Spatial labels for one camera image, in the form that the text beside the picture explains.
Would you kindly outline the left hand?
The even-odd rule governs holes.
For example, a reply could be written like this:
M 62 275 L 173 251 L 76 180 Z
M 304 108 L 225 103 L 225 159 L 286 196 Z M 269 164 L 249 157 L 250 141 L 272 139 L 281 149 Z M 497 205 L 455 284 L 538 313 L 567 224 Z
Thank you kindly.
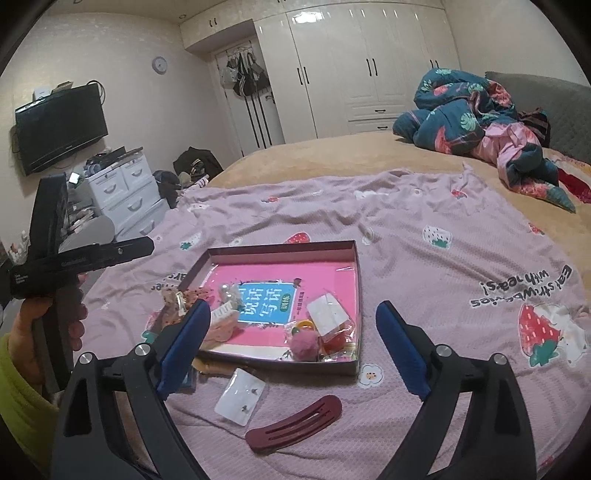
M 69 304 L 64 317 L 68 327 L 68 342 L 76 352 L 82 348 L 85 333 L 83 321 L 88 315 L 83 304 L 84 293 L 81 286 L 86 274 L 77 276 L 76 286 L 69 293 Z M 41 362 L 41 345 L 45 341 L 42 321 L 48 319 L 47 312 L 52 312 L 53 298 L 39 297 L 26 299 L 20 307 L 7 340 L 8 355 L 16 371 L 34 389 L 39 390 L 45 384 L 45 373 Z

